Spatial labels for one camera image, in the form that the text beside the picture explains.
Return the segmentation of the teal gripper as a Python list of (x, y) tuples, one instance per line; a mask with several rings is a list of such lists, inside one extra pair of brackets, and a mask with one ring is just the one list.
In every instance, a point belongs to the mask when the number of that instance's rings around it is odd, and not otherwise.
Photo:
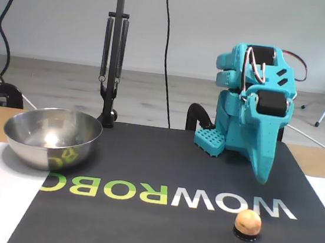
[(285, 90), (271, 90), (250, 86), (241, 91), (240, 117), (243, 126), (243, 141), (256, 180), (267, 183), (272, 170), (278, 132), (289, 124), (294, 113), (294, 101)]

